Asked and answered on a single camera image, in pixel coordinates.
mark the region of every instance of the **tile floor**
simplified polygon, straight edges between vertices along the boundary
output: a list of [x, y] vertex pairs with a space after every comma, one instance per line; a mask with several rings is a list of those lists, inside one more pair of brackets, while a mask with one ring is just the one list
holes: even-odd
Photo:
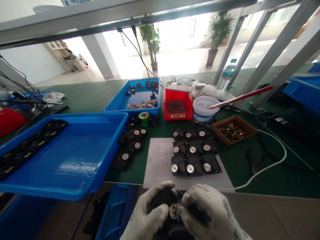
[[[243, 65], [242, 69], [254, 69], [261, 62], [272, 43], [262, 46], [255, 46], [247, 61]], [[215, 72], [219, 67], [219, 62], [222, 58], [226, 47], [220, 47], [217, 56], [215, 58], [212, 68], [206, 68], [205, 64], [208, 56], [208, 48], [190, 49], [176, 52], [159, 53], [157, 55], [158, 69], [157, 76], [169, 76], [169, 75], [181, 75], [181, 74], [194, 74], [203, 72]], [[232, 58], [239, 59], [242, 52], [245, 49], [245, 45], [234, 45], [228, 63]], [[286, 59], [281, 55], [273, 66], [286, 65], [290, 59]], [[144, 55], [143, 60], [145, 64], [150, 67], [149, 55]], [[62, 84], [73, 84], [83, 82], [98, 82], [107, 80], [118, 79], [133, 79], [133, 78], [145, 78], [148, 77], [147, 72], [140, 61], [138, 56], [128, 57], [116, 62], [119, 74], [115, 77], [104, 78], [96, 65], [89, 63], [89, 70], [75, 73], [66, 73], [54, 78], [47, 79], [45, 81], [35, 83], [36, 87], [53, 86]]]
[[[103, 183], [93, 194], [81, 221], [75, 240], [89, 240], [82, 230], [93, 213], [94, 200], [110, 191], [111, 183]], [[139, 187], [138, 194], [146, 189]], [[240, 226], [254, 240], [319, 240], [320, 200], [272, 197], [252, 194], [226, 193]], [[71, 240], [88, 203], [88, 195], [81, 201], [58, 201], [34, 240]]]

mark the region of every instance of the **white paper sheet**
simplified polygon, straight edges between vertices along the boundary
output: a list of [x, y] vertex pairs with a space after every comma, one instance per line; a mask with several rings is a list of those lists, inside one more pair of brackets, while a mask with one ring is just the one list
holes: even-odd
[[151, 138], [147, 159], [146, 173], [144, 175], [143, 188], [151, 188], [153, 185], [172, 180], [176, 183], [175, 189], [189, 190], [197, 183], [208, 184], [216, 189], [233, 188], [230, 178], [224, 168], [219, 155], [216, 156], [222, 173], [204, 174], [200, 177], [173, 176], [171, 171], [171, 158], [173, 155], [173, 138]]

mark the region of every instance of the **brown cardboard box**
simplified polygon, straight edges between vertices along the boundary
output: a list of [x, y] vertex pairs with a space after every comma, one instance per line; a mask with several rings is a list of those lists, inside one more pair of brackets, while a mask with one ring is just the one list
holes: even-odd
[[[223, 134], [222, 132], [220, 132], [218, 129], [227, 126], [230, 123], [234, 123], [236, 124], [238, 127], [242, 128], [244, 131], [248, 132], [249, 136], [242, 138], [240, 140], [234, 141], [234, 142], [230, 142]], [[232, 116], [229, 117], [227, 119], [221, 120], [219, 122], [216, 122], [214, 124], [212, 124], [211, 126], [211, 130], [213, 131], [214, 135], [216, 135], [216, 137], [222, 142], [223, 145], [225, 146], [230, 146], [232, 144], [235, 144], [237, 142], [240, 142], [243, 139], [246, 139], [254, 134], [256, 134], [258, 132], [258, 130], [253, 127], [251, 124], [249, 124], [248, 122], [246, 122], [245, 120], [243, 120], [241, 117], [239, 116]]]

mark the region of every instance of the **pliers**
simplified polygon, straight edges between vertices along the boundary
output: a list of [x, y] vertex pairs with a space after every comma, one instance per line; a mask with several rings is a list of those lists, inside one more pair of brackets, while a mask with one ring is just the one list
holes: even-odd
[[256, 166], [253, 162], [252, 152], [253, 152], [253, 148], [248, 148], [247, 158], [248, 158], [248, 161], [251, 165], [251, 177], [253, 175], [255, 175], [257, 172], [260, 172], [262, 169], [264, 169], [268, 164], [267, 156], [263, 155], [262, 162], [258, 166]]

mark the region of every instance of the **white glove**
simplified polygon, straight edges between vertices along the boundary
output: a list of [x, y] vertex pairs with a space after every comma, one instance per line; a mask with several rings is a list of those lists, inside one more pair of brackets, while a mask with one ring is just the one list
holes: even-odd
[[158, 183], [142, 194], [120, 240], [152, 240], [158, 229], [162, 228], [162, 224], [169, 214], [169, 207], [167, 204], [162, 204], [147, 215], [147, 206], [161, 191], [168, 187], [174, 188], [174, 186], [174, 182], [165, 181]]
[[[207, 225], [201, 223], [189, 211], [188, 207], [196, 204], [208, 217]], [[217, 189], [206, 184], [197, 184], [182, 197], [179, 215], [196, 240], [252, 240], [244, 232], [231, 211], [228, 199]]]

